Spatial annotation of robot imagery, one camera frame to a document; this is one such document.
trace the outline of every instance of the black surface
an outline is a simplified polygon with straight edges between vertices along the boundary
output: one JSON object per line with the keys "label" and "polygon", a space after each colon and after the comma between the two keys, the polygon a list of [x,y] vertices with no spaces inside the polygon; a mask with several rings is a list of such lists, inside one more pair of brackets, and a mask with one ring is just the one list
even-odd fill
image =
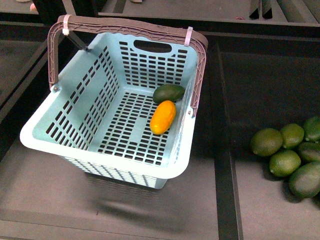
{"label": "black surface", "polygon": [[32,0],[44,24],[53,25],[58,17],[67,14],[62,0]]}
{"label": "black surface", "polygon": [[75,15],[97,17],[98,8],[94,0],[71,0]]}
{"label": "black surface", "polygon": [[211,102],[215,191],[219,239],[243,239],[236,167],[231,158],[230,120],[226,99],[226,86],[218,41],[208,51]]}
{"label": "black surface", "polygon": [[42,23],[38,14],[0,12],[0,21],[21,23]]}

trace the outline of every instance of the lime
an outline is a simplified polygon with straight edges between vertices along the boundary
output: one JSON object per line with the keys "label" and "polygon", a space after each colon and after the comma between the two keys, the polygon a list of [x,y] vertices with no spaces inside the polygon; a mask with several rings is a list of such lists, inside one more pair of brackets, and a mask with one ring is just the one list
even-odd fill
{"label": "lime", "polygon": [[289,188],[298,198],[313,198],[320,192],[320,162],[299,167],[289,179]]}
{"label": "lime", "polygon": [[273,128],[258,131],[251,139],[251,150],[261,157],[271,156],[277,152],[283,143],[281,133]]}
{"label": "lime", "polygon": [[316,142],[320,140],[320,116],[314,116],[307,119],[303,124],[304,139],[307,142]]}
{"label": "lime", "polygon": [[272,155],[269,163],[270,172],[277,177],[291,175],[301,165],[298,154],[292,150],[282,150]]}
{"label": "lime", "polygon": [[304,129],[295,123],[290,123],[281,128],[280,133],[283,138],[282,147],[284,149],[293,149],[298,146],[304,139]]}

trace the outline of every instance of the brown plastic handle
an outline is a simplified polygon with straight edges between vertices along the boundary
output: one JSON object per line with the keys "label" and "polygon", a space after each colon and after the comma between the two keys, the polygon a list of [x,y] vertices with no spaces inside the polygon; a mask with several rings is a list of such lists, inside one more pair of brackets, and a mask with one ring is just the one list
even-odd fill
{"label": "brown plastic handle", "polygon": [[[57,23],[50,28],[48,33],[48,76],[50,88],[58,83],[58,40],[64,28],[64,18],[64,15],[60,16]],[[130,34],[145,37],[152,41],[175,44],[184,44],[187,34],[187,29],[155,25],[142,21],[124,18],[95,18],[73,15],[68,17],[67,28],[70,32]],[[193,116],[196,116],[206,65],[208,40],[202,34],[192,31],[189,46],[193,47],[198,54],[196,80],[193,86],[190,105],[193,108]]]}

